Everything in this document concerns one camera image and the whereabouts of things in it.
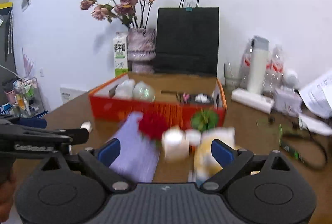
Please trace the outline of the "black paper bag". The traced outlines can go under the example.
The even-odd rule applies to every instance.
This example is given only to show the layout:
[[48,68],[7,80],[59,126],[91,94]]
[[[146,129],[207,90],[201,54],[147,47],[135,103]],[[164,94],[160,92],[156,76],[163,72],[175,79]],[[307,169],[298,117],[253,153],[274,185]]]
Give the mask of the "black paper bag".
[[216,77],[220,43],[218,7],[159,8],[156,50],[153,67],[156,73],[191,74]]

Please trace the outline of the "clear glass cup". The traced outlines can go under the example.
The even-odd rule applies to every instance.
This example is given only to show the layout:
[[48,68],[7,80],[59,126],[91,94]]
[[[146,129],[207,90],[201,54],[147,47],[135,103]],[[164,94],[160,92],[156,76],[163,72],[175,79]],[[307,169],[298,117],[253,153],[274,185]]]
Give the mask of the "clear glass cup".
[[236,89],[239,87],[241,82],[241,74],[240,74],[240,66],[226,62],[224,64],[224,79],[225,79],[225,86],[228,89]]

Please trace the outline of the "purple ribbed vase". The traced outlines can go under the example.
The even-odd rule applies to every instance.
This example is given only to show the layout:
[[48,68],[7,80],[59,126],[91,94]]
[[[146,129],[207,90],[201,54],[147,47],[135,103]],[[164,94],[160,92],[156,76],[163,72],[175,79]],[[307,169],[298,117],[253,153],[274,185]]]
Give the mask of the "purple ribbed vase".
[[152,64],[156,56],[155,35],[153,28],[131,28],[128,31],[128,60],[134,73],[154,73]]

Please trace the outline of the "plastic water bottle left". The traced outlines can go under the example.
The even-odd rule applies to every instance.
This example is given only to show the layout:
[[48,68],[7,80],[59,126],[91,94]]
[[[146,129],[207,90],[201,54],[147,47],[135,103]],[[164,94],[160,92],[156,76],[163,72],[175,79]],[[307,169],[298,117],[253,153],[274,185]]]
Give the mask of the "plastic water bottle left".
[[249,39],[245,51],[243,53],[243,56],[241,58],[241,65],[240,65],[240,87],[246,89],[248,85],[248,79],[249,79],[249,71],[250,71],[250,62],[251,62],[251,56],[253,53],[253,39]]

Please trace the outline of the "purple fabric pouch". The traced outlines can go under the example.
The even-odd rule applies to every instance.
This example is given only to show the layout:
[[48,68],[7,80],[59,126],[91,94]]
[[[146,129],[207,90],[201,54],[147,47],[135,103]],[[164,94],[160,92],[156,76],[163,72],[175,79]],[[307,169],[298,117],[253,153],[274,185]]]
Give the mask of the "purple fabric pouch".
[[153,181],[160,151],[155,141],[139,130],[143,114],[131,113],[113,136],[120,141],[120,154],[109,166],[117,174],[137,183]]

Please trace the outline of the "red cardboard box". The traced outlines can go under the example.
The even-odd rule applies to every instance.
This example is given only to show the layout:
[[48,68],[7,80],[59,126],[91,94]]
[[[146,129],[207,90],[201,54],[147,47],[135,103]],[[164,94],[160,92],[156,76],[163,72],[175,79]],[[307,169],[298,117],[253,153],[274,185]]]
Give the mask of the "red cardboard box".
[[[133,79],[143,81],[155,90],[155,100],[127,100],[114,98],[111,93],[124,81]],[[171,92],[187,94],[207,94],[213,99],[213,104],[183,104]],[[221,127],[227,113],[227,103],[223,87],[216,77],[204,77],[182,74],[137,74],[128,72],[122,74],[89,92],[89,101],[93,116],[96,119],[122,121],[132,112],[142,112],[148,115],[150,122],[162,122],[168,127],[179,126],[186,130],[192,128],[194,115],[209,111],[215,124],[211,128]]]

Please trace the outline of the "plastic water bottle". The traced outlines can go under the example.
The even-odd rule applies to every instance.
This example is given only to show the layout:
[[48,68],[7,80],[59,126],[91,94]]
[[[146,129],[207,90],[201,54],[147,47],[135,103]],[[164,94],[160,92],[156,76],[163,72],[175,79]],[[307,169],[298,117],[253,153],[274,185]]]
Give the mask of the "plastic water bottle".
[[249,39],[245,51],[243,53],[243,56],[241,58],[241,65],[240,65],[240,87],[246,89],[248,85],[248,79],[249,79],[249,71],[250,71],[250,62],[251,62],[251,56],[253,53],[253,39]]
[[281,45],[276,45],[270,56],[266,67],[266,74],[263,83],[264,93],[273,93],[281,86],[284,72],[284,51]]

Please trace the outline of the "black green neckband earphones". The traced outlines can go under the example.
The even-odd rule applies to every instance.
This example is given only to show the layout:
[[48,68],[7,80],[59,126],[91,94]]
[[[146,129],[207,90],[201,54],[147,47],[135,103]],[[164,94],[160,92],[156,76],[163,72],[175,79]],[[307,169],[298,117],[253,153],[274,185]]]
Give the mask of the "black green neckband earphones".
[[328,140],[311,131],[294,117],[267,116],[256,121],[256,126],[271,135],[278,149],[313,171],[323,171],[330,163]]

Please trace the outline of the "red artificial rose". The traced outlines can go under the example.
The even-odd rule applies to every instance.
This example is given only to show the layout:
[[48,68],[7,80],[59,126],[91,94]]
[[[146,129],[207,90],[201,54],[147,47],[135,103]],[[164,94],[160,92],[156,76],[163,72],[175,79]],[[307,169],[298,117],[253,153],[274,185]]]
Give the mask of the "red artificial rose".
[[164,116],[155,113],[144,113],[138,121],[138,129],[144,138],[161,146],[163,133],[169,129],[169,123]]

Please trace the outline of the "white tissue pack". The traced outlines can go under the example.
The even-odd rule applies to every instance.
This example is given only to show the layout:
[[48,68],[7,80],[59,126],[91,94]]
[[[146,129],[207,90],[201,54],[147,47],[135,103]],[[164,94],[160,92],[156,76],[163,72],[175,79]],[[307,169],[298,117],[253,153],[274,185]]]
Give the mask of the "white tissue pack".
[[113,98],[116,99],[127,99],[133,98],[133,89],[136,85],[134,79],[125,80],[115,88],[115,93]]

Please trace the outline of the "iridescent plastic bag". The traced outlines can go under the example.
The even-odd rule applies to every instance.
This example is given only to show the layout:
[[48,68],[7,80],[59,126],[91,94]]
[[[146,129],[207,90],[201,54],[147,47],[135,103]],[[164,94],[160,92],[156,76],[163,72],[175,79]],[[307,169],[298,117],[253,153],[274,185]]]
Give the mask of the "iridescent plastic bag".
[[132,98],[140,101],[153,102],[155,100],[155,90],[150,85],[140,81],[133,89]]

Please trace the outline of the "white power strip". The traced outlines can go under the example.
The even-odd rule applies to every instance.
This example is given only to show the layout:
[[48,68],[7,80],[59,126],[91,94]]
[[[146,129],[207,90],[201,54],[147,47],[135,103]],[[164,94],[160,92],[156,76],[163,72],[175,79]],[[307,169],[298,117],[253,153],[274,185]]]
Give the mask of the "white power strip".
[[275,104],[275,101],[271,98],[259,94],[253,94],[241,88],[232,91],[231,100],[266,114],[271,113]]

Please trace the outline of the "plastic water bottle right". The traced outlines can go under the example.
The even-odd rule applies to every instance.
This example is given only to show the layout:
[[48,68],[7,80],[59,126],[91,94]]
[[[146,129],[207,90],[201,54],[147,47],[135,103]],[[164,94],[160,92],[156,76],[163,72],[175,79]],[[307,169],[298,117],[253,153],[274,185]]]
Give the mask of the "plastic water bottle right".
[[284,72],[284,51],[281,45],[276,45],[270,56],[266,67],[266,74],[263,83],[264,93],[273,93],[281,86]]

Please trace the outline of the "white thermos bottle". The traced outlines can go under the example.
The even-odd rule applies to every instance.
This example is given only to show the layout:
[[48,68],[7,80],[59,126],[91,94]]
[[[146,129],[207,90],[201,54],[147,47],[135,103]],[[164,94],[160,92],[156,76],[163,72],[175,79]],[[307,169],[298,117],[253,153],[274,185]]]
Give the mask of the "white thermos bottle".
[[253,94],[261,94],[265,78],[266,65],[269,58],[269,41],[260,36],[253,37],[247,90]]

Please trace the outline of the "cream jar white lid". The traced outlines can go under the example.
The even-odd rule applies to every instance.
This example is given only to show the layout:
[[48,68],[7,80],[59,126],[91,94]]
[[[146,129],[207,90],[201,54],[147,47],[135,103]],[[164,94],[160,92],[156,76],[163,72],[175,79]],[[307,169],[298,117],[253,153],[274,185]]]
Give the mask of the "cream jar white lid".
[[189,142],[186,140],[185,132],[179,127],[171,127],[163,132],[161,144],[167,163],[182,161],[189,156]]

